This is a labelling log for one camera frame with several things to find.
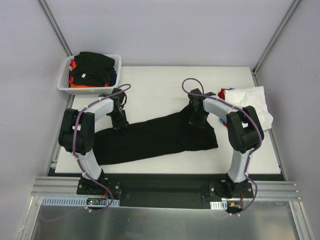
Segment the red t shirt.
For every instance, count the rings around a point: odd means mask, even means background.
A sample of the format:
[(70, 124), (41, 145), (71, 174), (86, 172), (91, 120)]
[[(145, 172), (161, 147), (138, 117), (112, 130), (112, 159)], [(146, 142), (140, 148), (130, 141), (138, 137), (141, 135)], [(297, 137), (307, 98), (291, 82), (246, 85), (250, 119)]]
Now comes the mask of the red t shirt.
[(228, 91), (228, 88), (221, 88), (220, 92), (218, 93), (218, 97), (222, 100), (225, 100), (225, 93)]

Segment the white t shirt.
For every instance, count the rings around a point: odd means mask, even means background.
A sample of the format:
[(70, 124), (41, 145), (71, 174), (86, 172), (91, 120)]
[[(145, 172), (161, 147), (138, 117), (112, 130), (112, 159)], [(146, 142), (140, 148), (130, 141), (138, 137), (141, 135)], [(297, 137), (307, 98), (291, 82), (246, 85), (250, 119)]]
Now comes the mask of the white t shirt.
[(254, 107), (263, 131), (272, 128), (274, 118), (268, 111), (263, 86), (243, 89), (225, 89), (222, 93), (224, 94), (224, 100), (233, 105), (238, 107)]

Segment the white plastic laundry basket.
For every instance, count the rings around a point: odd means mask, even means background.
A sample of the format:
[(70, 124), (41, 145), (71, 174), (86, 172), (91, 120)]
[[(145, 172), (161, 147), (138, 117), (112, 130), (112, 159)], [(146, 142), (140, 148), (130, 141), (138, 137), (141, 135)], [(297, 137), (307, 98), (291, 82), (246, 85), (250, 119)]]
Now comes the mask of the white plastic laundry basket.
[(119, 86), (121, 72), (122, 72), (122, 57), (118, 54), (106, 54), (105, 56), (115, 60), (114, 70), (116, 73), (115, 84), (107, 87), (69, 87), (69, 66), (71, 61), (74, 59), (74, 55), (68, 56), (60, 67), (57, 88), (61, 91), (65, 91), (70, 95), (99, 95), (99, 94), (110, 94), (113, 89)]

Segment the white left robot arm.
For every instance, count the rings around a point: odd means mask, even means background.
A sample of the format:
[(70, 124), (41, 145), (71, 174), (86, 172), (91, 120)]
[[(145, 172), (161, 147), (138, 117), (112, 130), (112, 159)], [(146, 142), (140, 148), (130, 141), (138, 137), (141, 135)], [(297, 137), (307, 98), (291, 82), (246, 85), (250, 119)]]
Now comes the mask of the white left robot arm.
[(126, 91), (114, 88), (111, 94), (103, 93), (83, 108), (68, 108), (63, 114), (58, 143), (74, 157), (82, 176), (90, 180), (88, 188), (96, 195), (105, 191), (106, 182), (100, 179), (103, 170), (93, 150), (95, 125), (102, 117), (109, 116), (114, 130), (125, 130), (129, 124), (124, 110), (126, 102)]

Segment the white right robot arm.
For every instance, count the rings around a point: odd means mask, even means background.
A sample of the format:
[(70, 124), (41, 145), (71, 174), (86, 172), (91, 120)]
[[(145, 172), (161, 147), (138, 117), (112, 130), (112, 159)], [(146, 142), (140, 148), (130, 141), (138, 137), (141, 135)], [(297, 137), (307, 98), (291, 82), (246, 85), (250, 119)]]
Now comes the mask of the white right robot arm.
[(222, 198), (235, 198), (248, 183), (248, 168), (253, 152), (260, 148), (264, 133), (253, 106), (235, 106), (213, 93), (202, 94), (196, 88), (188, 93), (193, 113), (189, 123), (204, 128), (209, 114), (227, 123), (227, 133), (233, 148), (230, 168), (225, 181), (216, 184), (214, 192)]

